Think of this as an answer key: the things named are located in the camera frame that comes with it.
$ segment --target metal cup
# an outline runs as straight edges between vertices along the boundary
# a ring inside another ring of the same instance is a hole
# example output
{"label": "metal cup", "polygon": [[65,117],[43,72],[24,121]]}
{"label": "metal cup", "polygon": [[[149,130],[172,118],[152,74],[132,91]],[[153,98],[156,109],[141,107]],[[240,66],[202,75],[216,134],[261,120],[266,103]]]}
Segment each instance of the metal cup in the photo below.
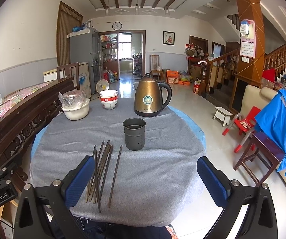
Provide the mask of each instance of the metal cup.
{"label": "metal cup", "polygon": [[125,145],[129,150],[136,151],[144,147],[145,121],[140,118],[124,120]]}

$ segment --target wall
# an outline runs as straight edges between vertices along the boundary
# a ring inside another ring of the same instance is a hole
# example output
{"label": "wall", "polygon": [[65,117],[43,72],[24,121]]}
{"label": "wall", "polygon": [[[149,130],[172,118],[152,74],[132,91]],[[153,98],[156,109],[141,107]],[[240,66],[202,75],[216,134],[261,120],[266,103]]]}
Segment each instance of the wall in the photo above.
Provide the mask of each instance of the wall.
{"label": "wall", "polygon": [[232,24],[232,21],[225,17],[220,17],[209,21],[214,29],[223,37],[225,41],[238,42],[239,43],[239,30]]}
{"label": "wall", "polygon": [[132,34],[132,55],[143,52],[143,34],[133,33]]}
{"label": "wall", "polygon": [[263,15],[265,29],[265,53],[269,54],[280,46],[286,44],[281,34],[273,24]]}
{"label": "wall", "polygon": [[[145,72],[150,69],[150,55],[160,55],[160,65],[172,70],[187,70],[188,61],[185,55],[185,44],[190,36],[208,40],[208,51],[212,50],[212,41],[225,44],[224,39],[209,22],[184,16],[173,19],[151,15],[120,15],[93,19],[93,26],[98,31],[112,31],[113,22],[122,23],[122,30],[146,30]],[[175,32],[175,45],[163,44],[163,31]]]}
{"label": "wall", "polygon": [[43,81],[56,63],[60,0],[6,0],[0,8],[0,93]]}

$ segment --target floral tablecloth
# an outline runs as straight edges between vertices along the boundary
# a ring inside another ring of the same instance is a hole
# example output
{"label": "floral tablecloth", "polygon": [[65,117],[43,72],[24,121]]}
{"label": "floral tablecloth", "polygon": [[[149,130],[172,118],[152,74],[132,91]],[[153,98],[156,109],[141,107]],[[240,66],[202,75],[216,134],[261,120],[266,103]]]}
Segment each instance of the floral tablecloth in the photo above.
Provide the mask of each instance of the floral tablecloth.
{"label": "floral tablecloth", "polygon": [[0,118],[2,118],[13,106],[18,104],[24,98],[36,92],[37,90],[40,90],[41,88],[45,87],[51,82],[52,81],[34,85],[34,86],[22,89],[12,94],[9,98],[5,99],[3,104],[0,106]]}

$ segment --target gold kettle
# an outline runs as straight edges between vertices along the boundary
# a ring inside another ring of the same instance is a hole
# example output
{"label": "gold kettle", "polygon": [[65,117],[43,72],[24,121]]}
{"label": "gold kettle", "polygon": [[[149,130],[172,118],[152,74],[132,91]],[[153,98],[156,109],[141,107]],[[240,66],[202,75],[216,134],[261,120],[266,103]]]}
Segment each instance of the gold kettle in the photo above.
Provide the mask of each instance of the gold kettle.
{"label": "gold kettle", "polygon": [[[162,88],[167,90],[167,99],[163,104]],[[157,116],[170,102],[172,88],[166,83],[157,81],[150,73],[145,74],[136,88],[134,111],[142,117]]]}

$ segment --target chopstick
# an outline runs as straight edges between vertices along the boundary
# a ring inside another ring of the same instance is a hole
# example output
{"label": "chopstick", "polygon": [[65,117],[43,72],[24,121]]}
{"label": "chopstick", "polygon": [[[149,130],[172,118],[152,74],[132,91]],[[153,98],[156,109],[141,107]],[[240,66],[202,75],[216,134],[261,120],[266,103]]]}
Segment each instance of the chopstick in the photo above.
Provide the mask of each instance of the chopstick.
{"label": "chopstick", "polygon": [[106,167],[105,167],[105,172],[104,172],[103,181],[102,181],[101,190],[100,190],[100,199],[102,198],[102,193],[103,193],[103,189],[104,189],[104,184],[105,184],[108,166],[109,166],[110,160],[111,160],[112,151],[113,151],[113,146],[111,146],[110,154],[108,155],[108,159],[107,159],[107,163],[106,163]]}
{"label": "chopstick", "polygon": [[[102,155],[102,158],[101,158],[101,161],[100,161],[100,163],[99,163],[99,169],[98,169],[98,174],[99,174],[99,176],[98,176],[98,179],[100,180],[100,170],[102,169],[102,166],[104,167],[105,166],[105,162],[106,162],[106,159],[107,159],[107,153],[110,151],[110,147],[111,147],[111,145],[108,145],[107,146],[107,148],[105,148],[105,150],[104,150],[104,152],[103,152],[103,155]],[[94,196],[94,194],[95,194],[95,187],[92,187],[91,188],[91,198],[90,198],[90,202],[92,201],[92,199],[93,199],[93,196]]]}
{"label": "chopstick", "polygon": [[114,189],[114,183],[115,183],[115,178],[116,178],[117,168],[118,168],[118,166],[119,166],[119,162],[120,162],[121,151],[122,151],[122,145],[120,146],[119,155],[118,155],[118,157],[117,157],[117,161],[116,161],[116,166],[115,166],[115,171],[114,171],[114,177],[113,177],[113,182],[112,182],[112,187],[111,187],[111,192],[110,192],[110,199],[109,199],[109,201],[108,201],[108,205],[107,205],[107,207],[110,207],[110,206],[111,206],[112,195],[113,195],[113,189]]}
{"label": "chopstick", "polygon": [[[110,139],[107,141],[107,143],[105,145],[105,148],[104,148],[104,151],[108,148],[109,144],[110,144]],[[101,152],[102,152],[102,148],[103,148],[102,145],[101,145],[101,148],[100,148],[100,151],[99,151],[99,156],[101,155]],[[93,191],[94,191],[94,189],[93,189],[93,182],[94,182],[94,175],[92,175],[92,178],[91,178],[91,181],[90,181],[90,186],[89,186],[89,191],[87,193],[86,202],[88,201],[90,194],[92,194]]]}
{"label": "chopstick", "polygon": [[[99,151],[99,155],[101,154],[103,145],[104,145],[104,140],[103,140],[103,142],[102,142],[102,144],[101,144],[101,148],[100,148],[100,151]],[[86,202],[86,203],[87,203],[88,198],[89,198],[89,191],[90,191],[90,189],[91,189],[91,187],[92,187],[92,182],[91,182],[91,181],[93,181],[93,175],[92,175],[91,179],[89,180],[89,182],[87,183],[87,187],[86,187],[86,197],[85,197],[85,202]]]}
{"label": "chopstick", "polygon": [[[96,151],[96,146],[94,147],[94,151],[95,151],[95,154],[94,154],[94,163],[95,163],[95,166],[94,166],[94,179],[95,179],[95,186],[97,188],[97,192],[96,194],[98,195],[98,191],[99,191],[99,182],[98,182],[98,166],[97,166],[97,163],[98,163],[98,156],[97,156],[97,151]],[[99,207],[99,213],[101,213],[101,201],[98,199],[98,207]]]}

